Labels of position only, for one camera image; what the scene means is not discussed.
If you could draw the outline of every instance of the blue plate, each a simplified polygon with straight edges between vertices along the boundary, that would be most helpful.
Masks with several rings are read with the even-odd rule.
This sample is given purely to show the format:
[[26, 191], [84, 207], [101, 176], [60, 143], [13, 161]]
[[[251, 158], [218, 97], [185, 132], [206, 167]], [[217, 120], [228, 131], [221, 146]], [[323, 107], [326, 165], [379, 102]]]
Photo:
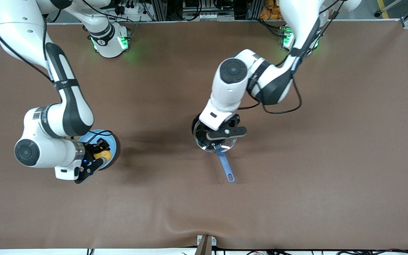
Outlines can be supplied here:
[[108, 131], [103, 132], [103, 129], [94, 129], [91, 130], [92, 132], [95, 133], [100, 133], [102, 132], [100, 135], [96, 135], [93, 134], [91, 132], [87, 132], [86, 134], [84, 134], [82, 137], [80, 137], [80, 139], [78, 139], [78, 141], [80, 142], [89, 142], [89, 143], [96, 143], [98, 139], [102, 138], [103, 140], [107, 141], [107, 143], [110, 145], [110, 152], [111, 152], [111, 159], [109, 161], [107, 161], [102, 168], [106, 167], [109, 163], [111, 163], [111, 161], [113, 161], [116, 152], [118, 151], [118, 146], [116, 143], [116, 138]]

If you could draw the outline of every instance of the white robotic arm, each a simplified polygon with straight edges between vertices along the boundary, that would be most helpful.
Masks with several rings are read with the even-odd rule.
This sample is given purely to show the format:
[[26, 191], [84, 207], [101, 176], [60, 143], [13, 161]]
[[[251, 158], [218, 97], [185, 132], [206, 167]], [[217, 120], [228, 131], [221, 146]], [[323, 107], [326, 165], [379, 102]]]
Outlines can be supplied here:
[[[229, 121], [240, 106], [245, 91], [263, 105], [280, 103], [288, 94], [293, 76], [304, 57], [311, 52], [325, 22], [319, 18], [324, 0], [281, 0], [280, 9], [285, 21], [295, 35], [293, 48], [280, 68], [256, 55], [243, 50], [223, 61], [217, 69], [212, 84], [212, 93], [199, 121], [221, 136], [209, 137], [216, 140], [240, 137], [222, 132], [223, 124]], [[346, 0], [342, 7], [346, 11], [355, 9], [361, 0]]]
[[[60, 1], [41, 1], [52, 8]], [[63, 0], [64, 7], [71, 1]], [[32, 168], [55, 168], [58, 179], [80, 183], [110, 160], [105, 141], [83, 143], [65, 137], [82, 136], [94, 123], [91, 108], [83, 97], [65, 53], [46, 32], [39, 1], [0, 0], [0, 41], [3, 49], [20, 59], [44, 67], [61, 97], [61, 103], [33, 108], [24, 116], [24, 131], [14, 148], [20, 163]]]

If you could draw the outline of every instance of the brown tabletop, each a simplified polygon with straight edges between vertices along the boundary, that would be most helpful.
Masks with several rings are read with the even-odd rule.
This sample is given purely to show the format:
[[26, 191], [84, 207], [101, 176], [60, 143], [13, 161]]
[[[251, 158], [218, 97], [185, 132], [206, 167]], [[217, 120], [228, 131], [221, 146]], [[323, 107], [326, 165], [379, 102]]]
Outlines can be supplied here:
[[[399, 22], [333, 23], [296, 75], [302, 108], [241, 111], [248, 134], [228, 152], [233, 184], [195, 144], [191, 121], [226, 57], [249, 48], [282, 59], [264, 27], [141, 24], [130, 52], [113, 59], [93, 51], [81, 25], [49, 34], [120, 156], [80, 185], [19, 164], [24, 114], [59, 96], [0, 48], [0, 248], [187, 247], [212, 234], [232, 249], [408, 249], [408, 30]], [[291, 92], [271, 109], [296, 104]]]

